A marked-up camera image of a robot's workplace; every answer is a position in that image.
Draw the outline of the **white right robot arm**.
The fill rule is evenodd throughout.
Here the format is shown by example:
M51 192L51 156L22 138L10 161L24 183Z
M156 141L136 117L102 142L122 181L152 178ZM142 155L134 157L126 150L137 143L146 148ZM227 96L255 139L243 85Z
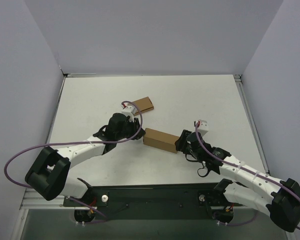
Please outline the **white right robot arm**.
M175 142L178 152L204 163L208 172L230 178L221 189L230 203L240 204L269 216L273 223L293 233L300 223L300 185L262 173L238 160L228 151L212 147L198 132L184 130Z

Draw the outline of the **large cardboard box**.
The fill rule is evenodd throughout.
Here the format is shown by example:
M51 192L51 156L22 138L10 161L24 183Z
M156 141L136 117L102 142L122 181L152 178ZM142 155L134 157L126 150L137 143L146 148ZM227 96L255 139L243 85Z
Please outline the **large cardboard box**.
M143 136L143 144L149 147L176 154L178 151L176 150L175 142L178 139L179 136L175 136L151 128L146 128L145 135Z

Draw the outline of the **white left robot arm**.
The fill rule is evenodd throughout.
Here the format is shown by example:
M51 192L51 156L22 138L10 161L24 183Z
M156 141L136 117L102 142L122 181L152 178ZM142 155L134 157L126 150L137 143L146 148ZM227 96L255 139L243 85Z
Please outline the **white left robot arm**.
M25 175L25 181L47 201L57 196L74 197L82 206L91 203L93 194L82 178L69 176L71 168L107 154L118 141L139 140L145 135L139 119L114 113L107 125L94 133L83 144L62 148L44 147Z

